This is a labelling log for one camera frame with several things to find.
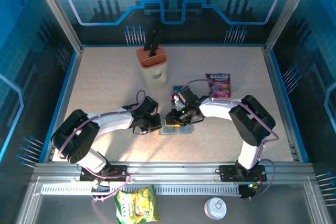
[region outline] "glass panel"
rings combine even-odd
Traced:
[[[287,0],[59,1],[83,44],[141,44],[157,21],[164,42],[259,44]]]
[[[0,223],[14,223],[73,48],[45,0],[0,5]]]
[[[301,0],[274,46],[303,142],[317,174],[328,170],[336,173],[335,2]]]

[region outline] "purple snack bag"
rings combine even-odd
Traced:
[[[230,74],[228,73],[206,73],[205,75],[208,80],[216,83],[216,87],[214,84],[209,83],[209,87],[211,88],[210,94],[216,91],[216,88],[217,88],[217,91],[214,95],[215,98],[231,97]]]

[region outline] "blue border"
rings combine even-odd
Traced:
[[[23,103],[23,96],[22,96],[22,92],[21,92],[21,89],[15,85],[13,82],[9,81],[4,75],[2,75],[0,73],[0,80],[3,80],[8,86],[10,86],[18,95],[18,98],[19,98],[19,102],[20,102],[20,107],[16,113],[16,116],[14,118],[14,121],[9,129],[9,132],[7,134],[7,137],[6,137],[6,140],[4,142],[4,145],[2,146],[1,148],[1,151],[0,151],[0,163],[5,155],[5,152],[7,150],[7,147],[9,145],[9,142],[10,140],[12,139],[12,136],[13,136],[13,133],[14,133],[14,130],[15,130],[15,127],[17,125],[17,122],[19,121],[19,118],[21,116],[21,113],[23,111],[23,108],[24,108],[24,103]]]
[[[190,44],[160,44],[165,47],[264,47],[265,44],[211,44],[211,43],[206,43],[206,44],[195,44],[195,43],[190,43]],[[144,44],[134,44],[134,45],[125,45],[125,44],[82,44],[82,47],[143,47]]]
[[[235,21],[230,21],[224,13],[218,8],[216,5],[208,5],[206,4],[206,0],[185,0],[182,3],[182,18],[181,21],[166,21],[164,18],[164,4],[161,0],[140,0],[140,5],[133,5],[130,6],[126,12],[124,12],[121,17],[116,21],[116,22],[99,22],[99,23],[84,23],[81,18],[79,17],[79,14],[75,8],[74,3],[72,0],[68,0],[70,7],[76,17],[76,20],[79,24],[82,26],[117,26],[119,25],[134,9],[145,9],[145,4],[146,3],[156,3],[160,5],[160,13],[161,13],[161,22],[166,25],[181,25],[185,22],[186,19],[186,5],[188,3],[200,3],[202,4],[202,8],[210,8],[213,9],[226,23],[229,25],[265,25],[268,23],[277,3],[278,0],[274,0],[272,3],[272,6],[267,14],[267,17],[265,21],[263,22],[235,22]]]
[[[71,61],[70,61],[70,64],[69,64],[67,74],[65,75],[65,79],[64,79],[64,82],[63,82],[61,92],[60,92],[58,100],[57,100],[57,104],[56,104],[56,107],[55,107],[55,110],[54,110],[54,114],[53,114],[53,117],[51,119],[51,123],[50,123],[49,129],[48,129],[48,133],[47,133],[46,139],[44,141],[44,145],[43,145],[43,148],[42,148],[42,151],[41,151],[41,155],[40,155],[40,158],[38,160],[39,163],[44,162],[44,158],[47,155],[48,147],[51,144],[50,139],[51,139],[51,136],[53,135],[53,131],[54,131],[54,127],[55,127],[55,124],[56,124],[57,116],[58,116],[59,110],[60,110],[61,105],[62,105],[65,90],[66,90],[67,85],[69,83],[69,78],[70,78],[72,68],[74,66],[76,55],[77,55],[77,53],[74,50],[74,52],[72,53],[72,57],[71,57]]]
[[[330,93],[331,91],[333,91],[334,89],[336,88],[336,82],[334,82],[332,85],[330,85],[328,88],[327,88],[327,91],[326,91],[326,95],[325,95],[325,99],[324,99],[324,108],[326,109],[326,112],[328,114],[328,117],[329,117],[329,120],[330,120],[330,123],[332,125],[332,127],[334,128],[334,131],[336,132],[336,122],[335,122],[335,119],[334,117],[332,116],[332,113],[331,113],[331,110],[329,108],[329,99],[330,99]]]
[[[286,92],[285,84],[283,83],[282,75],[281,75],[281,72],[280,72],[280,69],[279,69],[279,66],[278,66],[278,62],[275,58],[275,54],[273,52],[273,49],[270,51],[270,55],[271,55],[271,59],[273,61],[273,65],[274,65],[274,68],[275,68],[275,71],[276,71],[277,78],[278,78],[279,83],[280,83],[281,91],[284,94],[283,97],[285,98],[286,107],[287,107],[288,112],[289,112],[289,117],[290,117],[290,120],[291,120],[291,124],[293,125],[293,130],[294,130],[294,133],[295,133],[295,136],[296,136],[296,139],[297,139],[297,143],[298,143],[298,146],[299,146],[299,151],[300,151],[301,156],[302,156],[302,161],[304,163],[309,163],[306,148],[304,147],[303,140],[302,140],[302,137],[301,137],[301,134],[300,134],[300,131],[299,131],[299,127],[298,127],[298,124],[296,122],[294,112],[293,112],[292,106],[290,104],[290,101],[289,101],[289,98],[288,98],[288,95],[287,95],[287,92]]]

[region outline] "snack bag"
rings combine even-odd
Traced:
[[[114,197],[118,224],[136,224],[159,221],[154,186],[141,188],[132,193],[118,191]]]
[[[211,88],[210,94],[212,94],[217,88],[217,91],[214,95],[215,98],[231,97],[230,74],[206,73],[205,75],[208,80],[216,83],[216,86],[209,83],[209,87]]]

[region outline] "metal frame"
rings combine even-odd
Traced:
[[[300,0],[287,0],[276,24],[274,25],[265,45],[265,51],[270,52],[273,48],[275,42],[278,40],[282,30],[284,29],[285,25],[287,24],[289,18],[291,17],[292,13],[298,6]]]
[[[69,80],[64,92],[63,97],[60,98],[60,108],[59,113],[55,117],[54,125],[50,126],[49,131],[53,131],[55,127],[61,122],[64,117],[64,112],[67,107],[68,100],[71,95],[72,86],[75,82],[77,70],[80,64],[82,45],[71,26],[65,12],[57,0],[46,0],[49,7],[51,8],[53,14],[60,23],[63,31],[74,47],[78,56],[75,57],[77,60],[74,63],[75,67],[72,67],[69,74]],[[288,106],[284,99],[284,95],[281,91],[281,84],[277,78],[276,69],[274,62],[272,61],[270,52],[274,46],[276,40],[280,36],[283,28],[285,27],[287,21],[289,20],[291,14],[295,10],[300,0],[288,0],[282,13],[277,20],[269,38],[266,41],[265,48],[265,62],[270,74],[270,79],[277,97],[278,105],[280,108],[280,113],[282,120],[285,125],[287,132],[287,137],[291,145],[296,149],[296,155],[298,161],[305,162],[305,155],[302,155],[302,148],[300,147],[300,141],[293,125],[291,115],[286,109]],[[51,145],[48,147],[48,153],[51,151]],[[213,188],[216,190],[219,188],[236,188],[239,184],[246,183],[222,183],[220,181],[219,175],[215,173],[215,169],[219,165],[234,165],[233,162],[226,163],[127,163],[127,162],[116,162],[115,164],[127,165],[128,171],[131,174],[131,181],[127,185],[127,188],[136,188],[142,185],[154,184],[156,188],[182,188],[184,195],[198,194],[198,189],[203,192],[203,189],[212,191]],[[268,163],[262,163],[265,165],[266,172],[268,176],[272,174],[272,166]],[[315,223],[332,223],[327,208],[324,204],[323,198],[319,186],[317,184],[313,168],[309,163],[296,163],[296,162],[275,162],[276,175],[274,184],[275,185],[303,185],[306,192],[307,203],[309,204],[310,211],[313,215]],[[77,165],[70,165],[68,163],[44,163],[37,164],[31,181],[29,183],[26,196],[22,205],[22,208],[17,219],[17,223],[33,223],[35,219],[35,214],[38,212],[39,204],[41,200],[41,195],[48,194],[48,188],[72,188],[86,187],[89,186],[87,183],[79,181],[80,170]],[[193,186],[197,189],[194,192],[185,192],[185,188]],[[53,194],[69,194],[66,190],[53,192]],[[231,196],[237,196],[236,191],[231,193]]]
[[[56,17],[58,23],[63,29],[65,35],[68,37],[71,45],[77,53],[80,53],[82,50],[82,45],[79,38],[76,35],[75,30],[73,29],[67,15],[59,4],[58,0],[46,0],[49,5],[51,11]]]
[[[272,51],[269,53],[263,50],[263,54],[274,94],[279,106],[280,115],[284,124],[283,126],[285,128],[289,145],[290,147],[293,146],[293,148],[295,149],[295,154],[293,155],[296,155],[299,162],[308,163],[308,155],[304,148],[301,134],[295,120],[289,99],[286,95],[286,88],[282,82],[280,70],[276,64],[276,60],[272,55]]]
[[[234,165],[233,162],[116,162],[114,164],[128,166],[128,172],[131,174],[128,190],[153,184],[159,194],[164,195],[222,195],[237,197],[239,195],[236,187],[246,184],[239,182],[223,183],[220,181],[219,175],[215,173],[215,169],[219,165]],[[272,165],[266,162],[261,164],[265,166],[268,176],[271,176]],[[274,185],[303,185],[307,195],[307,203],[315,223],[332,223],[323,198],[320,196],[321,193],[311,164],[275,162],[275,166]],[[38,213],[41,195],[71,194],[90,196],[91,192],[88,188],[93,183],[79,181],[80,168],[77,165],[67,163],[37,164],[16,223],[33,223],[36,217],[35,214]],[[69,188],[77,187],[86,188],[86,190],[80,194],[75,191],[69,193]]]

